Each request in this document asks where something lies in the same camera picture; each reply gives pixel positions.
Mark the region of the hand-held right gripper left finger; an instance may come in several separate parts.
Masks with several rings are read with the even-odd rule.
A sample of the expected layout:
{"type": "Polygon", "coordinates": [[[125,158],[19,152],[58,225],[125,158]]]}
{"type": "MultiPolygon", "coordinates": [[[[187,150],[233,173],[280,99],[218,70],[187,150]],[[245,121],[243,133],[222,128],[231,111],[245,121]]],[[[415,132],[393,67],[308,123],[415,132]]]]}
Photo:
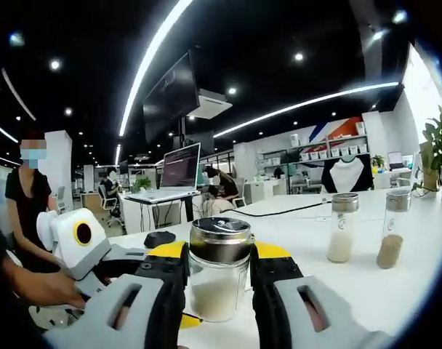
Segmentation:
{"type": "Polygon", "coordinates": [[[92,296],[79,320],[44,338],[51,348],[177,348],[188,275],[187,243],[157,246],[134,274],[92,296]]]}

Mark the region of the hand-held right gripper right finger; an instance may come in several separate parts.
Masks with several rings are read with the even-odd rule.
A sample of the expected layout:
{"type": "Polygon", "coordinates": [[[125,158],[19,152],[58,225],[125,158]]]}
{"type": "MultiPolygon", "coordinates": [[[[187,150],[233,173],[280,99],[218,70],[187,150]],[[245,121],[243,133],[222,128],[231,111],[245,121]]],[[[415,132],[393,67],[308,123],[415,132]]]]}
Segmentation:
{"type": "Polygon", "coordinates": [[[261,348],[389,348],[392,337],[369,331],[343,297],[304,276],[284,248],[256,242],[250,279],[261,348]]]}

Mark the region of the person's left hand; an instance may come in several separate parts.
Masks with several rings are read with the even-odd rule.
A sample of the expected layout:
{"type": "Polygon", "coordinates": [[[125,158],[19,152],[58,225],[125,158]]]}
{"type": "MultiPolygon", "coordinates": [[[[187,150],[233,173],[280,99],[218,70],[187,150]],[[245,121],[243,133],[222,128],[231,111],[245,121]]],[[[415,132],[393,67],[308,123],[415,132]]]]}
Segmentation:
{"type": "Polygon", "coordinates": [[[17,290],[35,305],[71,305],[83,309],[85,301],[73,279],[62,272],[34,273],[22,270],[17,280],[17,290]]]}

